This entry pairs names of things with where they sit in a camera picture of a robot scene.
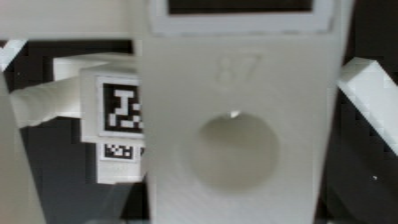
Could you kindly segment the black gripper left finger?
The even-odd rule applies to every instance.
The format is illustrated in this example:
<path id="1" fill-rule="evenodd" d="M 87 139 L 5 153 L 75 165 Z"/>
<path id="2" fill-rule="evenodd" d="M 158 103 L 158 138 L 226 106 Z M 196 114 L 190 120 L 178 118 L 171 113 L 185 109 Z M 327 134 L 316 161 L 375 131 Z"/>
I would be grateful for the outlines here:
<path id="1" fill-rule="evenodd" d="M 151 224 L 144 183 L 123 183 L 112 186 L 94 224 Z"/>

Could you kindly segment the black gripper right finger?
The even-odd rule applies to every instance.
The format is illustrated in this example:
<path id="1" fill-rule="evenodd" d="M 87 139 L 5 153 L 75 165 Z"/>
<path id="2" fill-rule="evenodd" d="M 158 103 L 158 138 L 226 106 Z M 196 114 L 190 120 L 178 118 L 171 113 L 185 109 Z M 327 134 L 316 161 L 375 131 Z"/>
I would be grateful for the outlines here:
<path id="1" fill-rule="evenodd" d="M 332 214 L 324 201 L 318 201 L 313 224 L 332 224 Z"/>

